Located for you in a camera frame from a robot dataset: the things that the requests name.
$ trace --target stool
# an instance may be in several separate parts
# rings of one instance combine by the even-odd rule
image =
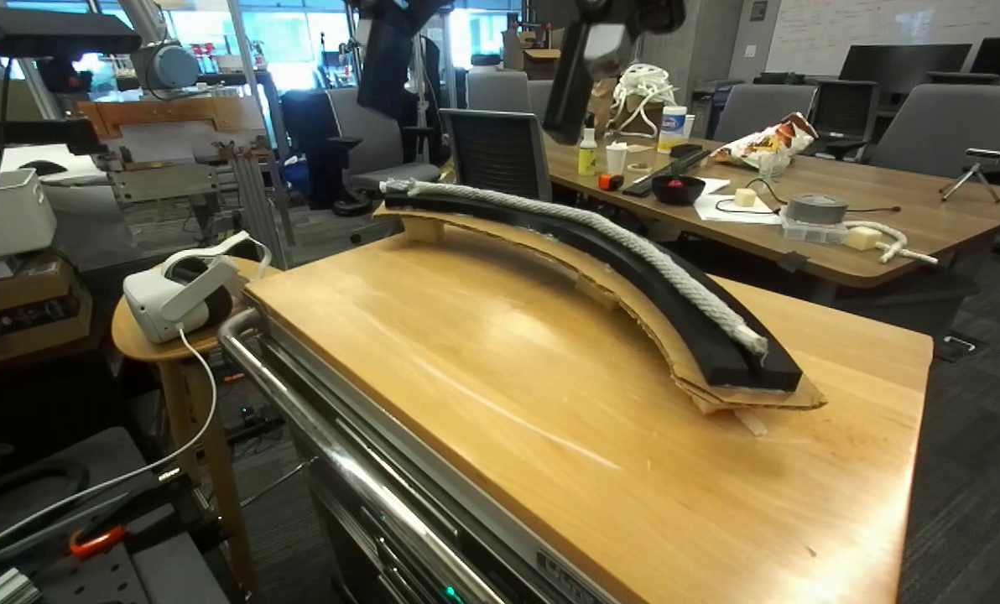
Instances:
[[[249,277],[254,274],[254,261],[235,259],[235,269]],[[193,344],[197,353],[220,348],[220,329],[188,333]],[[112,314],[112,341],[124,357],[147,363],[163,375],[165,393],[165,414],[168,414],[168,449],[178,449],[188,444],[209,413],[209,375],[178,337],[165,344],[150,344],[134,322],[134,313],[124,299],[119,299],[119,308]],[[181,470],[197,483],[206,471],[213,479],[215,511],[223,516],[223,535],[229,541],[231,552],[231,578],[241,595],[254,589],[254,567],[253,549],[241,523],[235,471],[231,471],[231,449],[225,440],[225,427],[215,414],[215,421],[206,430],[195,454],[181,457]]]

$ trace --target curved black object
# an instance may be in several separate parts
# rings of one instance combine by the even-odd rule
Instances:
[[[415,208],[415,210],[440,210],[440,213],[475,213],[499,224],[535,228],[542,233],[554,233],[572,249],[593,253],[598,261],[610,265],[631,285],[639,285],[682,333],[685,344],[691,348],[702,375],[710,386],[748,386],[748,388],[796,388],[801,379],[799,363],[779,344],[779,337],[722,285],[716,285],[702,269],[687,265],[685,259],[668,259],[697,277],[712,295],[718,295],[735,314],[742,314],[757,333],[768,337],[768,355],[753,355],[742,348],[718,322],[712,322],[687,295],[682,295],[648,259],[634,253],[613,239],[606,239],[591,224],[562,216],[562,213],[535,213],[499,205],[479,205],[461,193],[408,193],[386,191],[391,208]]]

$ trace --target floor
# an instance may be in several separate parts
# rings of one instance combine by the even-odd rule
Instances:
[[[89,221],[93,216],[62,224],[77,239],[107,228],[100,216],[93,224]],[[369,242],[391,230],[386,221],[337,216],[307,205],[294,208],[294,221],[299,233],[296,261],[322,259],[350,249],[354,239]],[[902,570],[902,601],[914,604],[1000,601],[1000,252],[966,253],[958,272],[977,282],[977,290],[958,313],[955,333],[977,337],[979,348],[935,363],[926,457],[917,479]],[[264,403],[249,386],[225,403],[229,427],[241,427],[254,413],[264,413]],[[309,511],[304,475],[287,475],[299,460],[281,430],[240,440],[235,457],[258,570],[254,601],[334,601],[325,530]]]

